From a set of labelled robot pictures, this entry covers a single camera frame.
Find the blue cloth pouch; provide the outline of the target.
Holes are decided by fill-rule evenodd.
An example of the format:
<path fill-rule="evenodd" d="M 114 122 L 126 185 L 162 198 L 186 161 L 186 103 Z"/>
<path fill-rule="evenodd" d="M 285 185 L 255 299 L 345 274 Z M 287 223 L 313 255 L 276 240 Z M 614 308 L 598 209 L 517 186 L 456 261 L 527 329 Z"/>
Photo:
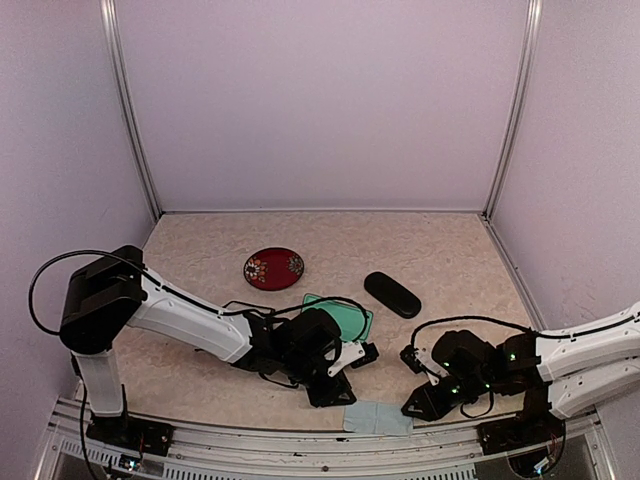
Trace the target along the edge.
<path fill-rule="evenodd" d="M 345 407 L 343 430 L 367 435 L 409 436 L 413 432 L 413 420 L 405 416 L 398 405 L 357 401 Z"/>

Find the blue-grey hard glasses case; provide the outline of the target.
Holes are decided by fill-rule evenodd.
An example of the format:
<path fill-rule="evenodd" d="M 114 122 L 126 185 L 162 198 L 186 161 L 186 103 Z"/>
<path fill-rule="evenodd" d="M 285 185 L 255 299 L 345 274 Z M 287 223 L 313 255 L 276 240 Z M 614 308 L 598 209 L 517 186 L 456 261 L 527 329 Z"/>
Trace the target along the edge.
<path fill-rule="evenodd" d="M 361 310 L 355 305 L 343 300 L 317 302 L 319 299 L 318 295 L 305 294 L 302 311 L 308 308 L 325 310 L 340 327 L 343 342 L 366 341 L 368 339 L 374 319 L 372 311 L 366 310 L 367 320 L 364 320 Z"/>

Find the black glasses case beige lining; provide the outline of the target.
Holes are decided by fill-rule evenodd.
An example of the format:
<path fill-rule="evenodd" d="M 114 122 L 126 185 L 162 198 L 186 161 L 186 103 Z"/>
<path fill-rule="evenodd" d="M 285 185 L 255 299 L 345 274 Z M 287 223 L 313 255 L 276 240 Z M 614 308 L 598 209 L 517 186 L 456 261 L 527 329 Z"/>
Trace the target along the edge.
<path fill-rule="evenodd" d="M 414 318 L 422 309 L 422 303 L 414 293 L 383 272 L 376 271 L 367 275 L 364 289 L 401 318 Z"/>

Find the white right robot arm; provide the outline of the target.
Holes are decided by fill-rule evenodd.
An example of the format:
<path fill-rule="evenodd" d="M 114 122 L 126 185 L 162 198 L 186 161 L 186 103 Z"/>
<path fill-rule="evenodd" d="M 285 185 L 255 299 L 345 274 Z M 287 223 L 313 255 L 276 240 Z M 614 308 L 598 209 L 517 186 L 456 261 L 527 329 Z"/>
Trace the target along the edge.
<path fill-rule="evenodd" d="M 439 372 L 419 360 L 414 343 L 407 345 L 403 362 L 431 379 L 412 392 L 402 413 L 431 422 L 484 394 L 523 395 L 511 433 L 531 444 L 549 429 L 550 417 L 566 420 L 639 381 L 637 304 L 573 328 L 515 329 L 499 345 L 469 330 L 446 331 L 430 350 Z"/>

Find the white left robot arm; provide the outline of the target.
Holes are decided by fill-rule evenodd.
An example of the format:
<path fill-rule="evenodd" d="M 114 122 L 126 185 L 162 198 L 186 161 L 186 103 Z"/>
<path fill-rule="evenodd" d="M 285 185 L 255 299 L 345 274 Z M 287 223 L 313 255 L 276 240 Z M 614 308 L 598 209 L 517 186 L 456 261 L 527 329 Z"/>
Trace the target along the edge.
<path fill-rule="evenodd" d="M 232 311 L 166 282 L 145 266 L 137 247 L 94 255 L 70 277 L 59 337 L 79 367 L 92 414 L 118 444 L 133 443 L 140 434 L 139 421 L 126 412 L 113 351 L 126 327 L 178 340 L 264 380 L 281 373 L 287 387 L 304 387 L 316 408 L 353 404 L 345 369 L 379 356 L 364 339 L 366 326 L 345 340 L 338 321 L 318 302 L 272 312 L 251 306 Z"/>

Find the red floral plate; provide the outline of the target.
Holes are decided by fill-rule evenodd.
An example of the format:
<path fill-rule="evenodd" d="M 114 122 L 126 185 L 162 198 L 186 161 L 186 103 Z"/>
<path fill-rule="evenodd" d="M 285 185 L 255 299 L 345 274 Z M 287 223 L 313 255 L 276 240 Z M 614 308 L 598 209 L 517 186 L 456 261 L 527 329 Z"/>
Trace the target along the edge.
<path fill-rule="evenodd" d="M 245 280 L 262 291 L 280 291 L 297 283 L 303 276 L 302 257 L 284 247 L 268 247 L 255 252 L 245 262 Z"/>

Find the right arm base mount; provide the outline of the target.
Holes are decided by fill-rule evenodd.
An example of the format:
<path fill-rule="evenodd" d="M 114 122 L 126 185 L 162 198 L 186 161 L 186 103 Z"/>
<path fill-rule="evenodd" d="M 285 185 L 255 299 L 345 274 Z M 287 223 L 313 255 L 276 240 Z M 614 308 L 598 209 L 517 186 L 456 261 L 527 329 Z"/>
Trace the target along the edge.
<path fill-rule="evenodd" d="M 518 450 L 560 439 L 566 422 L 551 413 L 548 388 L 525 392 L 523 409 L 513 417 L 480 423 L 476 427 L 484 455 Z"/>

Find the black frame sunglasses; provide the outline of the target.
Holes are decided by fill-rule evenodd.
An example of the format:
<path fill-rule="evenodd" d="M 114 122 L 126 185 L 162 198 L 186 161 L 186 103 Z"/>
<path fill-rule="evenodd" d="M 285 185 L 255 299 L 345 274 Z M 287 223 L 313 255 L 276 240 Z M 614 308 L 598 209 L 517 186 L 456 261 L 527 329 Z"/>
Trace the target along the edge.
<path fill-rule="evenodd" d="M 255 317 L 261 320 L 267 320 L 272 318 L 274 314 L 275 309 L 272 307 L 256 305 L 238 300 L 231 300 L 222 306 L 219 316 L 249 316 L 251 318 Z"/>

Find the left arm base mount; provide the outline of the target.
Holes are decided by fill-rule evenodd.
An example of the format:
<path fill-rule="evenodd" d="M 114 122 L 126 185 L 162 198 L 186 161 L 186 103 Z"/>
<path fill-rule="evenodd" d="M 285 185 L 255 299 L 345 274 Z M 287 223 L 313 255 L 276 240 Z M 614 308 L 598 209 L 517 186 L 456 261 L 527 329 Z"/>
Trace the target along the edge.
<path fill-rule="evenodd" d="M 91 414 L 86 435 L 91 440 L 136 451 L 166 457 L 173 439 L 174 427 L 165 422 L 132 417 L 128 412 L 126 389 L 121 385 L 123 410 L 117 417 Z"/>

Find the right metal corner post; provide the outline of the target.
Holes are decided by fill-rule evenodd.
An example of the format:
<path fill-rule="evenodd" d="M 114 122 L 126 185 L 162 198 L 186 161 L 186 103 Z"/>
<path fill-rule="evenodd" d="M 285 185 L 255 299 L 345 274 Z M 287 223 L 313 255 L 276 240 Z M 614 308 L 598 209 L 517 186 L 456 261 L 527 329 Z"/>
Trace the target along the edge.
<path fill-rule="evenodd" d="M 513 150 L 526 105 L 531 70 L 533 68 L 538 43 L 542 10 L 542 0 L 530 0 L 527 2 L 525 28 L 506 129 L 499 151 L 497 167 L 482 212 L 482 216 L 487 223 L 491 223 L 496 214 L 512 161 Z"/>

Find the metal corner post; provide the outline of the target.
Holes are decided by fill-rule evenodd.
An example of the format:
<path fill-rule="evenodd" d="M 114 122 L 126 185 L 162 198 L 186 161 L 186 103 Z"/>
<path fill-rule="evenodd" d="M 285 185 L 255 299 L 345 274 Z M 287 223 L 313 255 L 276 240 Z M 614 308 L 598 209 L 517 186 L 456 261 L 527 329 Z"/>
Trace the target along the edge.
<path fill-rule="evenodd" d="M 127 76 L 126 61 L 119 32 L 116 2 L 100 1 L 100 13 L 109 52 L 111 68 L 127 139 L 133 155 L 133 162 L 138 175 L 143 196 L 151 218 L 157 223 L 164 211 L 148 164 L 139 124 L 136 118 L 131 88 Z"/>
<path fill-rule="evenodd" d="M 542 10 L 542 0 L 530 0 L 527 2 L 525 28 L 506 129 L 499 151 L 497 167 L 482 212 L 482 216 L 487 223 L 491 223 L 496 214 L 512 161 L 513 150 L 526 105 L 531 70 L 533 68 L 538 43 Z"/>

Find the left metal corner post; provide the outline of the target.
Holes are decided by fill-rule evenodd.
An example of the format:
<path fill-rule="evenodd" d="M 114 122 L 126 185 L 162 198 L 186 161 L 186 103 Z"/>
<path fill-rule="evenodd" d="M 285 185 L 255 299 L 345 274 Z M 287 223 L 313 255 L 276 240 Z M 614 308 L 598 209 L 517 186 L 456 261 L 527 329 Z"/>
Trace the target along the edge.
<path fill-rule="evenodd" d="M 109 52 L 111 68 L 127 139 L 133 155 L 133 162 L 138 175 L 143 196 L 151 218 L 157 223 L 164 211 L 148 164 L 139 124 L 136 118 L 131 88 L 127 76 L 126 61 L 119 32 L 116 2 L 100 1 L 100 13 Z"/>

